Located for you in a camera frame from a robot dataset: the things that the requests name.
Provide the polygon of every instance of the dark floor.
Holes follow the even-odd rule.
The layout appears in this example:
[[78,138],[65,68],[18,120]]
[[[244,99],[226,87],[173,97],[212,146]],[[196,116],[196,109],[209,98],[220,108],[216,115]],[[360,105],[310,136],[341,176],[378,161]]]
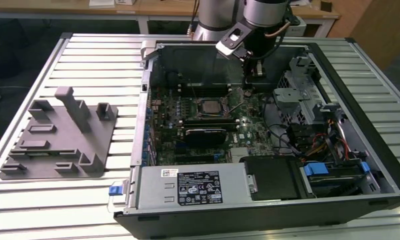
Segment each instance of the dark floor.
[[[30,42],[27,47],[13,50],[21,63],[22,72],[11,78],[0,79],[0,87],[31,86],[62,32],[102,34],[139,33],[134,21],[53,20],[50,27],[47,27],[39,19],[21,19],[19,25]],[[149,22],[150,34],[184,34],[186,28],[188,22]],[[5,37],[10,40],[17,38],[11,35]],[[400,89],[400,56],[396,57],[384,73]],[[0,138],[7,128],[27,90],[27,88],[0,88]]]

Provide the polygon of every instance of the cable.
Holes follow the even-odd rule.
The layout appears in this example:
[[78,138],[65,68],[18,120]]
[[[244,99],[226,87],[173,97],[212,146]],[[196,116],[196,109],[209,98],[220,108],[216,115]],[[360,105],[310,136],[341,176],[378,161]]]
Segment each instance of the cable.
[[286,28],[290,26],[290,22],[288,21],[277,31],[274,31],[273,33],[265,33],[265,38],[273,38],[276,37],[284,30],[286,30]]
[[197,11],[198,11],[198,6],[200,6],[200,0],[194,0],[194,1],[193,1],[193,8],[192,8],[190,22],[189,22],[188,30],[186,30],[186,34],[188,34],[188,35],[192,34],[193,23],[194,23],[194,18],[196,18]]
[[348,150],[348,144],[346,144],[344,139],[338,138],[338,137],[336,139],[340,140],[342,145],[344,145],[344,157],[345,157],[345,160],[349,160],[349,157],[348,157],[348,151],[349,151]]
[[294,155],[297,155],[297,156],[304,156],[302,155],[302,153],[290,145],[290,143],[285,140],[285,139],[282,139],[282,137],[280,137],[273,131],[272,131],[272,129],[270,129],[270,127],[272,126],[281,126],[282,124],[270,124],[269,126],[268,126],[268,131],[269,131],[269,133],[278,139],[278,140],[281,140],[281,142],[284,142],[284,144],[288,146],[288,148],[292,150],[292,152],[293,152],[293,154]]
[[257,61],[257,60],[262,60],[265,58],[268,58],[270,56],[270,54],[274,53],[274,51],[277,50],[277,48],[280,47],[281,45],[281,42],[282,42],[282,39],[285,37],[285,33],[286,31],[284,30],[280,34],[280,38],[278,38],[278,42],[277,44],[273,46],[273,48],[262,55],[262,56],[258,56],[258,57],[250,57],[249,60],[253,60],[253,61]]
[[324,136],[324,135],[326,135],[325,133],[318,133],[318,134],[316,134],[314,135],[314,137],[313,137],[313,139],[312,139],[312,148],[314,148],[314,145],[316,145],[316,138],[318,137],[318,136]]

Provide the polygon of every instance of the aluminum extrusion table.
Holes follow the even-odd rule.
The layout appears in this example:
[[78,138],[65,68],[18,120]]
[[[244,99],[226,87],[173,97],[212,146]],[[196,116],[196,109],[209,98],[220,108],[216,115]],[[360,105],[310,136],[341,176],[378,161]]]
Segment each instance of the aluminum extrusion table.
[[[0,167],[29,120],[34,99],[53,98],[58,86],[73,86],[74,96],[87,105],[110,103],[118,117],[99,178],[1,180],[0,240],[7,239],[134,239],[114,222],[107,187],[129,176],[131,139],[142,77],[141,42],[186,40],[174,35],[73,34],[61,38],[0,141]],[[285,42],[316,42],[348,86],[365,114],[400,161],[400,92],[356,43],[330,38],[285,38]],[[186,239],[398,239],[400,207],[381,210],[346,224],[270,231],[217,234]]]

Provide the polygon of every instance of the warning label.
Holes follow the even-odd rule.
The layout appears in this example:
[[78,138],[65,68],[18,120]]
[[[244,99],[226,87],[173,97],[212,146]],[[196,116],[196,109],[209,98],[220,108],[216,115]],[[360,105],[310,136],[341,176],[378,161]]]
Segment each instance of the warning label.
[[218,171],[177,173],[178,205],[221,204],[222,202]]

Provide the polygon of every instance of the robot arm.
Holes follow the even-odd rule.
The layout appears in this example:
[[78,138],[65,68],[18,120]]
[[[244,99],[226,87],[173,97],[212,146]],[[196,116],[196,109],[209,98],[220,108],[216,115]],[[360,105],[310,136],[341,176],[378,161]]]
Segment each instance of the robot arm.
[[264,59],[278,48],[293,21],[297,19],[288,0],[244,1],[242,18],[216,44],[216,49],[226,58],[236,57],[241,61],[242,87],[250,78],[264,76]]

